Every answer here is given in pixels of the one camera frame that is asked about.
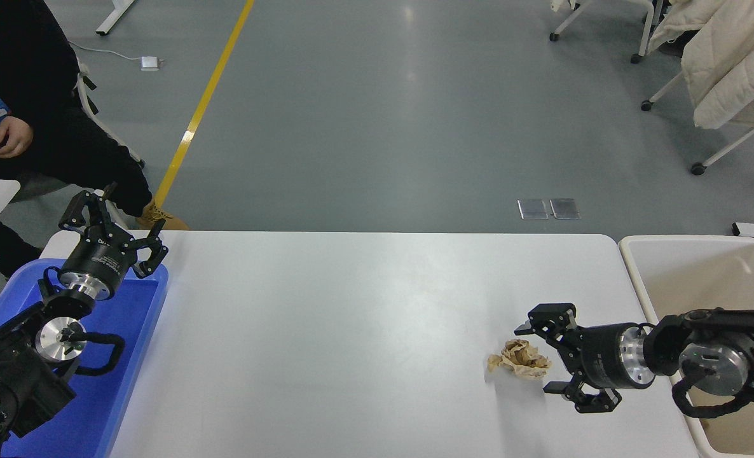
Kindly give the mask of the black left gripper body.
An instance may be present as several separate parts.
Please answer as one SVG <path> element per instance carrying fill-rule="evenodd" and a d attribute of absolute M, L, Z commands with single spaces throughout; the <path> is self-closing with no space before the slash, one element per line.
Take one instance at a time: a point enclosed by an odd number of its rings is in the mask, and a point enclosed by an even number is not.
<path fill-rule="evenodd" d="M 60 267 L 59 281 L 66 287 L 86 277 L 98 279 L 106 290 L 116 290 L 131 266 L 131 257 L 121 246 L 82 240 Z"/>

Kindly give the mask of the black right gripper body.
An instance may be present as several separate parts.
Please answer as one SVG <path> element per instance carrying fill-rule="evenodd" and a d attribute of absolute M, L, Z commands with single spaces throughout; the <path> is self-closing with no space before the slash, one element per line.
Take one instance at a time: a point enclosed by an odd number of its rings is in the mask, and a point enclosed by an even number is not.
<path fill-rule="evenodd" d="M 628 388 L 629 376 L 620 356 L 619 342 L 628 324 L 577 327 L 566 332 L 573 348 L 566 363 L 568 372 L 581 373 L 584 382 L 595 388 Z"/>

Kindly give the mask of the person's left hand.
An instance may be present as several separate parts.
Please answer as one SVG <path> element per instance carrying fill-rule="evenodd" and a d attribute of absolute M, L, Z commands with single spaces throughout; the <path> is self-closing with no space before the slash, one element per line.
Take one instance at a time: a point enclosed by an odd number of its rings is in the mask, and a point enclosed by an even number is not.
<path fill-rule="evenodd" d="M 14 116 L 0 121 L 0 158 L 16 158 L 29 148 L 34 139 L 34 129 Z"/>

